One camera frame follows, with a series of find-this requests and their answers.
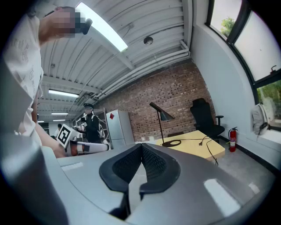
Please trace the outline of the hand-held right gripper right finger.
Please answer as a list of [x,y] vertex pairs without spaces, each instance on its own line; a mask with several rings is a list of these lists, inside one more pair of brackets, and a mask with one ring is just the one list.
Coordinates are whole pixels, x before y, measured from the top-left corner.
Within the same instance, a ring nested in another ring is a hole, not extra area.
[[132,225],[240,225],[265,200],[273,181],[257,190],[201,157],[142,144],[147,182]]

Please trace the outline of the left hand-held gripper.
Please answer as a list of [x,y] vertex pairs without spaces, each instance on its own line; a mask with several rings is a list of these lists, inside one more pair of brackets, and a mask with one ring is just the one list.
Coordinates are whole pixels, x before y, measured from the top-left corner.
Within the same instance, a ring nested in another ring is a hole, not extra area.
[[[84,155],[85,145],[83,143],[78,143],[78,141],[83,140],[83,134],[77,130],[63,124],[58,135],[57,141],[62,145],[64,149],[65,156],[77,156]],[[88,153],[98,153],[110,150],[109,144],[103,143],[88,143]]]

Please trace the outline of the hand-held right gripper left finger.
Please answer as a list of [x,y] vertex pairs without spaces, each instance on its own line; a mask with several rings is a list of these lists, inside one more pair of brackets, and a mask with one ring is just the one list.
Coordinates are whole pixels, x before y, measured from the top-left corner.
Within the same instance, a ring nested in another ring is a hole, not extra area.
[[107,213],[130,213],[129,183],[142,158],[141,144],[58,159],[74,187]]

